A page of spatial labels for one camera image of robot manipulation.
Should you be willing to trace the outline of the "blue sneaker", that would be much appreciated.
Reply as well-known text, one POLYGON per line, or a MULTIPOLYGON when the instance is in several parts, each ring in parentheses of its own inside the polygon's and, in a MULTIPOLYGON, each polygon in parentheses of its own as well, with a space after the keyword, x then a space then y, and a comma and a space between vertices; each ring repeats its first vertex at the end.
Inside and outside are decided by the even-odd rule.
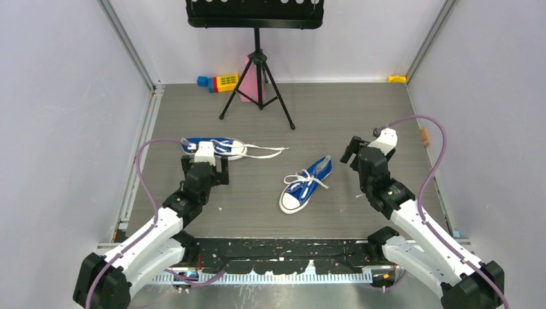
POLYGON ((285 214, 295 214, 303 210, 313 193, 319 188, 328 189, 325 179, 332 172, 332 157, 326 155, 310 167, 284 177, 283 189, 279 197, 279 208, 285 214))
POLYGON ((212 142, 215 156, 217 158, 226 156, 229 161, 242 158, 270 159, 280 155, 284 150, 287 150, 286 147, 261 147, 254 144, 246 144, 236 138, 226 137, 190 137, 182 138, 181 142, 183 152, 187 155, 194 155, 197 152, 200 143, 212 142), (249 149, 268 150, 272 151, 272 154, 252 155, 248 154, 249 149))

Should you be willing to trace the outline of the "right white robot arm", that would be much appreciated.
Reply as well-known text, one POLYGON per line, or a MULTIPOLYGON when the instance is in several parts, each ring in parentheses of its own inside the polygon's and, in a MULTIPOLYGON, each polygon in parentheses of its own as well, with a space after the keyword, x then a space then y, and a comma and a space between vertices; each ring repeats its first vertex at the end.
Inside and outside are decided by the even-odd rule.
POLYGON ((396 144, 394 133, 372 142, 353 136, 340 159, 358 172, 360 190, 370 205, 416 242, 384 227, 368 237, 369 259, 401 266, 432 290, 443 308, 508 308, 501 266, 484 263, 458 243, 391 177, 388 161, 396 144))

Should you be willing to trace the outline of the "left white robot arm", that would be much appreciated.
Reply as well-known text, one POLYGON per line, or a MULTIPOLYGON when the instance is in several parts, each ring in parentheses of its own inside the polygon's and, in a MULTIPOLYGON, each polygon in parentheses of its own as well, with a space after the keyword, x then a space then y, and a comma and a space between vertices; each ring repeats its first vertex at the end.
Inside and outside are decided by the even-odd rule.
POLYGON ((73 300, 83 308, 127 308, 140 289, 165 269, 191 266, 197 240, 184 229, 202 213, 211 189, 229 183, 228 159, 181 158, 185 179, 136 233, 80 266, 73 300))

